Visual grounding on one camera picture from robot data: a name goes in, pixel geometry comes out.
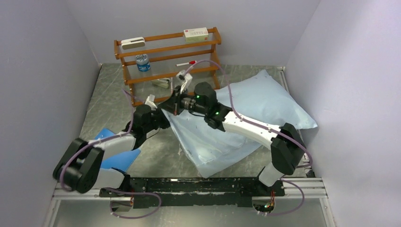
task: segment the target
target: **white box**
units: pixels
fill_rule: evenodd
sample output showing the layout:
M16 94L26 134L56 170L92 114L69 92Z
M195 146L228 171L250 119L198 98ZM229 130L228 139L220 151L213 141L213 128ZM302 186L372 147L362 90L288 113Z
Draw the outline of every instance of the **white box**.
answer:
M194 43L200 41L207 41L209 38L208 29L205 27L185 29L184 30L185 42Z

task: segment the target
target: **gray floor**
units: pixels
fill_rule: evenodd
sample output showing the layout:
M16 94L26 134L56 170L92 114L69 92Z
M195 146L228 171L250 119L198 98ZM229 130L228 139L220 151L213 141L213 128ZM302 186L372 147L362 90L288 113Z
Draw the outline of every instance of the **gray floor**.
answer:
M222 67L230 76L231 83L252 77L262 69L266 69L277 82L281 83L276 67L241 65L222 65ZM218 78L221 86L226 86L219 71ZM192 87L202 81L213 84L209 73L197 73L193 75ZM120 132L125 128L130 120L131 109L121 88L128 90L122 79L121 65L104 64L87 109L81 138L93 139L103 128L109 128L114 132ZM154 86L150 82L136 84L135 89L135 95L143 99L149 94L159 97L170 93L169 89ZM128 174L142 177L199 177L196 167L184 152L179 152L179 147L179 141L171 129L161 130L141 146L141 154L127 171ZM256 176L270 160L270 151L260 147L251 155L212 177ZM293 176L304 177L304 170L298 169Z

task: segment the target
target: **clear jar with blue label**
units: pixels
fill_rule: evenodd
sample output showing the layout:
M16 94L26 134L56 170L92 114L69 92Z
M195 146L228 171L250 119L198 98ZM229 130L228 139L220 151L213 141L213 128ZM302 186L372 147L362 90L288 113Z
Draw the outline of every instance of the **clear jar with blue label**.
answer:
M149 57L147 54L140 54L135 56L135 61L137 63L139 71L146 72L150 69Z

